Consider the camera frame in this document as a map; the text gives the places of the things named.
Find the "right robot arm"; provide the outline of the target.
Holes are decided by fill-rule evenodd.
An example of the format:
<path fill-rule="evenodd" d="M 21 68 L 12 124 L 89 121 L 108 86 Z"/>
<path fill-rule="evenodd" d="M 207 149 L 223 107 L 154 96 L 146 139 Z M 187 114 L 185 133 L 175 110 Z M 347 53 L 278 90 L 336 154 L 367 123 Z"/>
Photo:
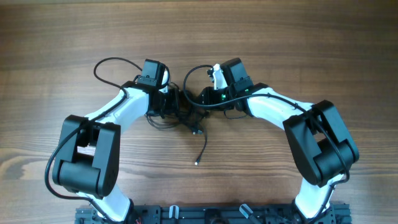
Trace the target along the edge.
<path fill-rule="evenodd" d="M 341 115 L 328 100 L 306 103 L 254 84 L 240 58 L 205 65 L 213 83 L 196 105 L 205 110 L 238 110 L 264 119 L 285 132 L 295 165 L 303 180 L 294 207 L 307 222 L 314 222 L 331 207 L 337 185 L 350 179 L 359 151 Z"/>

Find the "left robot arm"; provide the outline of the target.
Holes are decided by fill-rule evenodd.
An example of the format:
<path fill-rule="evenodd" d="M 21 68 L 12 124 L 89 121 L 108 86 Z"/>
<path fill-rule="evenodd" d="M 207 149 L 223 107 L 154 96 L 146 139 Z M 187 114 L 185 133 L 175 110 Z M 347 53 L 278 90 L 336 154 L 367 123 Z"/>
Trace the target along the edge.
<path fill-rule="evenodd" d="M 96 210 L 97 222 L 142 223 L 133 201 L 116 184 L 121 135 L 141 116 L 164 116 L 171 102 L 169 68 L 147 59 L 140 71 L 99 110 L 64 120 L 45 168 L 47 189 L 58 198 L 86 200 Z"/>

